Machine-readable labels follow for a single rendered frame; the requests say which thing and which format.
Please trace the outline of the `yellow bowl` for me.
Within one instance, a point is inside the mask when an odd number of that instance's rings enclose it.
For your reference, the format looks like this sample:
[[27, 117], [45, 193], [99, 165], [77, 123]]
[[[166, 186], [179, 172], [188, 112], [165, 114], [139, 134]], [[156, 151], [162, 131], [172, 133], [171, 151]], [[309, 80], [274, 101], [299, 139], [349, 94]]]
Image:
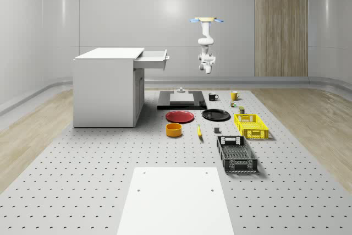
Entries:
[[166, 125], [166, 135], [169, 137], [179, 137], [182, 134], [182, 125], [179, 123], [168, 123]]

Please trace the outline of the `yellow basket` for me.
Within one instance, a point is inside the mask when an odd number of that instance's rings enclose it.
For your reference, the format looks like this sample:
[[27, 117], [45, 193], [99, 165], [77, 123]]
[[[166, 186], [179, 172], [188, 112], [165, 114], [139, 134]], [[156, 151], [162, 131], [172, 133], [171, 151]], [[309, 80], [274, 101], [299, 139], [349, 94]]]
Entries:
[[257, 114], [235, 114], [234, 123], [247, 139], [268, 139], [268, 127]]

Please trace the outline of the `black plate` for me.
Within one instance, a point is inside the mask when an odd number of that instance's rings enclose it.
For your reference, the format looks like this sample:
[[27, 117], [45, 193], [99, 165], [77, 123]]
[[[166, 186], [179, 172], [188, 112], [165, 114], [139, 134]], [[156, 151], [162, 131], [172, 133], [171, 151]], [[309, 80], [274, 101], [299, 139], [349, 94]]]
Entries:
[[225, 110], [207, 109], [202, 112], [203, 118], [209, 121], [222, 122], [230, 119], [230, 114]]

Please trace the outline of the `white board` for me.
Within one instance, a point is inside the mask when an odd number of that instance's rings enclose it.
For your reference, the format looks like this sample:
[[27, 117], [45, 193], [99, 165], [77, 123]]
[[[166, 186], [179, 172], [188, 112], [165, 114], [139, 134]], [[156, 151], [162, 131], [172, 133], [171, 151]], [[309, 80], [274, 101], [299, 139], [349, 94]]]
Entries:
[[135, 168], [117, 235], [234, 235], [217, 169]]

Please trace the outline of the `white cabinet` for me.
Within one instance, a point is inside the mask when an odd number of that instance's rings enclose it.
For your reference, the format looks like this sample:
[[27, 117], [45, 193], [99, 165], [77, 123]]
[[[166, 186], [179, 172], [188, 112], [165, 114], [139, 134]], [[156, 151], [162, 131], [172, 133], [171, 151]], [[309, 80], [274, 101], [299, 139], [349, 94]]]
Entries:
[[96, 48], [73, 60], [73, 126], [135, 126], [134, 60], [143, 48]]

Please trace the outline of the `dark grey basket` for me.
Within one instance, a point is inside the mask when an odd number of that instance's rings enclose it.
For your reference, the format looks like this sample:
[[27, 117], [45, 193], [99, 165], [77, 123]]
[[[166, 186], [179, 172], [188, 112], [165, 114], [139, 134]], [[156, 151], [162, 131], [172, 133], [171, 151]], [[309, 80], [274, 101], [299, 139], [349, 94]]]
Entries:
[[217, 147], [226, 171], [257, 171], [257, 157], [244, 136], [218, 136]]

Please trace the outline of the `black stove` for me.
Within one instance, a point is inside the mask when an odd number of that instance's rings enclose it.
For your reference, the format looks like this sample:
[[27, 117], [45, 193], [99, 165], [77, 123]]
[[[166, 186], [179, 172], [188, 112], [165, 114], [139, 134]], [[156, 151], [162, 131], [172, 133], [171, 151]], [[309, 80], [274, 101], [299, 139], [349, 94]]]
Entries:
[[207, 105], [201, 91], [179, 88], [161, 91], [157, 104], [158, 110], [206, 110]]

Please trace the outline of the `white drawer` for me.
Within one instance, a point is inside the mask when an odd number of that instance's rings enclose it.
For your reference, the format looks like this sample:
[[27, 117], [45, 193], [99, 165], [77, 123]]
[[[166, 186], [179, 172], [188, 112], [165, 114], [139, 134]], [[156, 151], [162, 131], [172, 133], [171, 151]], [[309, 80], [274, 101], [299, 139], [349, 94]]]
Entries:
[[165, 70], [166, 62], [169, 60], [167, 50], [164, 51], [143, 51], [134, 60], [134, 68], [153, 68]]

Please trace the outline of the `red plate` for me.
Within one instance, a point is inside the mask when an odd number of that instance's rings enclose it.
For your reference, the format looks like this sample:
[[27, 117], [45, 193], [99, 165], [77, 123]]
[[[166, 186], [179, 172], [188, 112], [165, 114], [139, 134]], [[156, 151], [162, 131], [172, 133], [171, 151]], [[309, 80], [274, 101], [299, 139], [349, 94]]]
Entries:
[[172, 123], [189, 123], [194, 120], [194, 115], [189, 111], [170, 111], [166, 119]]

